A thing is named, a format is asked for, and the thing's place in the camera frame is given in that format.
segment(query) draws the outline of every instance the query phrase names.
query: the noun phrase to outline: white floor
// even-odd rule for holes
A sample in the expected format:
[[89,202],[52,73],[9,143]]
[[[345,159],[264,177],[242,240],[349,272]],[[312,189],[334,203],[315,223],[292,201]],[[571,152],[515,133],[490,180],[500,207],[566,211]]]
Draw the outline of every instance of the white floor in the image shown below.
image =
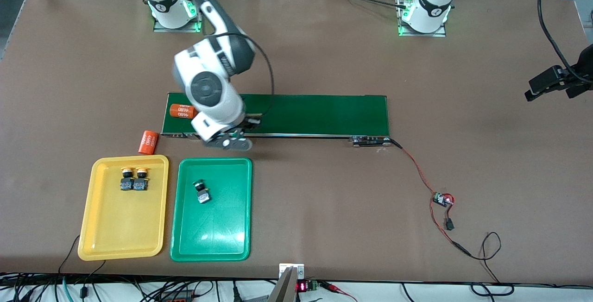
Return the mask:
[[[399,283],[334,283],[346,293],[356,297],[358,302],[409,302],[404,295],[402,285]],[[219,281],[220,301],[233,301],[233,283]],[[70,295],[75,302],[80,302],[78,294],[82,285],[68,285]],[[86,302],[98,302],[95,292],[87,285],[89,296]],[[140,302],[142,295],[131,284],[127,283],[101,283],[96,285],[97,292],[102,302]],[[142,289],[148,293],[161,285],[157,283],[142,284]],[[271,293],[274,286],[266,281],[238,281],[237,287],[243,300],[266,296]],[[196,292],[204,293],[210,288],[210,283],[201,283]],[[407,283],[406,288],[414,302],[488,302],[487,297],[476,296],[467,285],[436,285],[429,283]],[[492,293],[502,293],[507,289],[491,287]],[[34,293],[32,301],[37,298]],[[67,302],[61,285],[58,286],[60,302]],[[330,293],[324,289],[302,293],[302,302],[310,302],[322,298],[321,302],[353,302],[348,296]],[[0,291],[0,301],[11,302],[13,290]],[[516,287],[511,296],[495,297],[497,302],[593,302],[593,289],[553,289],[547,287]],[[196,302],[217,302],[216,287],[210,293],[201,296]],[[55,302],[53,287],[47,289],[40,302]]]

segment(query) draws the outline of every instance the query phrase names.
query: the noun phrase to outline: orange battery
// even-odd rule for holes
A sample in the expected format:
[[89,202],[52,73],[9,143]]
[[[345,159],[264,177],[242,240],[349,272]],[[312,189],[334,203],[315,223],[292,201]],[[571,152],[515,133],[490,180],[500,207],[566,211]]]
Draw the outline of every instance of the orange battery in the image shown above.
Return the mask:
[[172,104],[169,114],[175,118],[194,119],[197,116],[197,110],[191,105]]
[[138,152],[145,155],[154,154],[154,147],[157,146],[157,139],[158,134],[156,132],[144,131]]

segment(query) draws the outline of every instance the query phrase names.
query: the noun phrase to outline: red digital display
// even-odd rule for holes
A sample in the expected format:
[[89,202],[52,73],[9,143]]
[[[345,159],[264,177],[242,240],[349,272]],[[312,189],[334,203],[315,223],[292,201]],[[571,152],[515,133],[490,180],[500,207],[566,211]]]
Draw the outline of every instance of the red digital display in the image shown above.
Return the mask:
[[302,283],[297,283],[296,291],[299,293],[304,293],[305,291],[307,291],[307,283],[305,281],[303,281]]

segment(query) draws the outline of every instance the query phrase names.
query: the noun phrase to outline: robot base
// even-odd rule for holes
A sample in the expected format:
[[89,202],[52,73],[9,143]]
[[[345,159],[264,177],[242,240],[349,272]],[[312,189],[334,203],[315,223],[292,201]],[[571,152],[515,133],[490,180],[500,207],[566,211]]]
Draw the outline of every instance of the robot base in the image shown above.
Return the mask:
[[402,4],[407,7],[406,9],[397,9],[397,31],[399,36],[446,37],[445,23],[451,7],[439,17],[434,19],[430,19],[428,16],[426,17],[430,21],[439,21],[442,23],[436,31],[418,32],[407,21],[411,20],[414,11],[423,11],[423,9],[417,9],[418,6],[415,4],[415,0],[396,0],[396,4]]

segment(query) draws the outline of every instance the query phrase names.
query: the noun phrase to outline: green tray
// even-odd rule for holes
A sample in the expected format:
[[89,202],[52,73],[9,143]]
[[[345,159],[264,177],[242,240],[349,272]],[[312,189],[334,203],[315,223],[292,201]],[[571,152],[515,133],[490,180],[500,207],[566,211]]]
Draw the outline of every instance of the green tray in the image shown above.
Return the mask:
[[[262,113],[271,95],[242,94],[247,113]],[[169,93],[161,135],[197,136],[190,119],[169,115],[172,104],[190,104],[183,93]],[[387,98],[378,95],[275,95],[261,126],[246,137],[349,138],[388,137]]]
[[[197,201],[199,179],[212,199]],[[245,260],[250,251],[252,162],[248,158],[187,158],[179,165],[171,233],[176,262]]]

